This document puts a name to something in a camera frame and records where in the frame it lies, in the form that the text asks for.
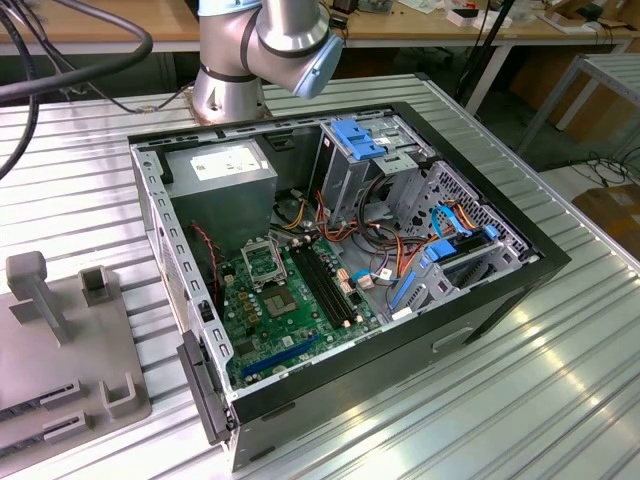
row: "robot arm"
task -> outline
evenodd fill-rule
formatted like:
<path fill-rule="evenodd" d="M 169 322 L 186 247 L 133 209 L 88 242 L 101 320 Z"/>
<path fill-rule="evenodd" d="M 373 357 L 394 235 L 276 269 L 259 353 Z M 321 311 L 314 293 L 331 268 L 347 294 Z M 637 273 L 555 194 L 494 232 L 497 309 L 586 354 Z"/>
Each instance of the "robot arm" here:
<path fill-rule="evenodd" d="M 342 41 L 318 0 L 201 0 L 194 110 L 204 122 L 266 114 L 260 78 L 313 98 L 340 59 Z"/>

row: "aluminum table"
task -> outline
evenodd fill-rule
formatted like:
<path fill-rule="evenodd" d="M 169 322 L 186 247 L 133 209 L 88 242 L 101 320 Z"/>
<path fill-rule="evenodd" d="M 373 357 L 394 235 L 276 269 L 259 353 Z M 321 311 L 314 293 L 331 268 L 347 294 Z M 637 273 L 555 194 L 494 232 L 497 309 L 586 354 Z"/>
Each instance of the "aluminum table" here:
<path fill-rule="evenodd" d="M 336 81 L 313 101 L 265 94 L 275 115 L 409 102 L 573 261 L 488 336 L 233 478 L 638 478 L 638 262 L 429 81 Z M 0 156 L 25 119 L 25 108 L 0 110 Z M 52 279 L 87 265 L 115 269 L 153 403 L 146 420 L 15 478 L 232 478 L 224 448 L 205 440 L 176 356 L 180 335 L 125 139 L 191 125 L 182 98 L 149 115 L 104 101 L 46 105 L 29 153 L 0 182 L 0 268 L 7 255 L 39 249 Z M 6 291 L 3 273 L 0 282 Z"/>

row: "red wire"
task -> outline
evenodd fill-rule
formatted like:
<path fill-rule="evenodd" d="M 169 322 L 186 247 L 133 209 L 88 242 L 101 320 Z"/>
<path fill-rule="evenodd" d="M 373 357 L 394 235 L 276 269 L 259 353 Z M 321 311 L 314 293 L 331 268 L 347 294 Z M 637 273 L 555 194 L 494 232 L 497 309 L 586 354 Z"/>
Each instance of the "red wire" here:
<path fill-rule="evenodd" d="M 213 304 L 218 304 L 218 267 L 216 265 L 216 256 L 213 253 L 213 243 L 209 236 L 197 225 L 191 225 L 193 229 L 202 236 L 204 241 L 207 243 L 207 247 L 209 247 L 209 253 L 211 254 L 211 265 L 213 266 Z"/>

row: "sticker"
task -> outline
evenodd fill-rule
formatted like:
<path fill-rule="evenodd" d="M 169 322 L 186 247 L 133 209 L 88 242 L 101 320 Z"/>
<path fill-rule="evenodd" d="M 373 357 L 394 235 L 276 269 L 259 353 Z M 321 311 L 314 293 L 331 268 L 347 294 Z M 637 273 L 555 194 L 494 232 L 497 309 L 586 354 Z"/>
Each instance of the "sticker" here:
<path fill-rule="evenodd" d="M 609 196 L 618 202 L 618 205 L 633 205 L 633 199 L 626 193 L 609 192 Z"/>
<path fill-rule="evenodd" d="M 411 313 L 411 307 L 404 307 L 402 310 L 398 310 L 396 313 L 391 315 L 392 320 L 400 320 L 403 317 L 406 317 Z"/>
<path fill-rule="evenodd" d="M 193 157 L 191 166 L 200 181 L 260 170 L 258 160 L 246 147 Z"/>
<path fill-rule="evenodd" d="M 391 270 L 388 268 L 383 268 L 380 270 L 380 275 L 378 275 L 382 280 L 390 280 L 391 279 Z"/>

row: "desk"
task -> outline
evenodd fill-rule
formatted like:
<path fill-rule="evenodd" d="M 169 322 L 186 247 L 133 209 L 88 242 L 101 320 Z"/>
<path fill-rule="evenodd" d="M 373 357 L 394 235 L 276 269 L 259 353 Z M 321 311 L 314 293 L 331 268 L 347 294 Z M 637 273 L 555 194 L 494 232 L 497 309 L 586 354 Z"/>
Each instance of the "desk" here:
<path fill-rule="evenodd" d="M 155 52 L 188 52 L 200 49 L 198 22 L 184 0 L 86 0 L 145 28 L 154 39 Z M 123 53 L 135 48 L 131 35 L 112 25 L 43 0 L 40 10 L 51 41 L 63 53 Z M 349 18 L 348 48 L 367 47 L 450 47 L 472 46 L 478 30 L 460 28 L 445 19 L 443 11 L 424 15 L 397 3 L 388 15 L 355 12 Z M 489 91 L 509 52 L 522 45 L 593 45 L 612 43 L 614 53 L 626 50 L 637 32 L 615 31 L 613 38 L 600 33 L 566 35 L 542 20 L 528 25 L 513 25 L 495 40 L 498 47 L 466 105 L 475 113 Z M 41 53 L 35 46 L 34 53 Z M 15 55 L 15 47 L 0 31 L 0 55 Z"/>
<path fill-rule="evenodd" d="M 487 336 L 236 475 L 285 478 L 637 479 L 640 265 L 432 82 L 412 75 L 333 81 L 312 101 L 268 86 L 276 116 L 406 101 L 558 243 L 572 261 Z M 128 106 L 161 97 L 122 99 Z M 0 157 L 25 107 L 0 109 Z M 210 447 L 176 356 L 180 335 L 142 225 L 127 135 L 194 124 L 184 99 L 149 115 L 105 101 L 44 105 L 0 182 L 4 257 L 34 248 L 51 280 L 102 264 L 120 276 L 153 411 L 138 424 L 15 479 L 230 479 Z M 58 220 L 56 235 L 43 238 Z"/>

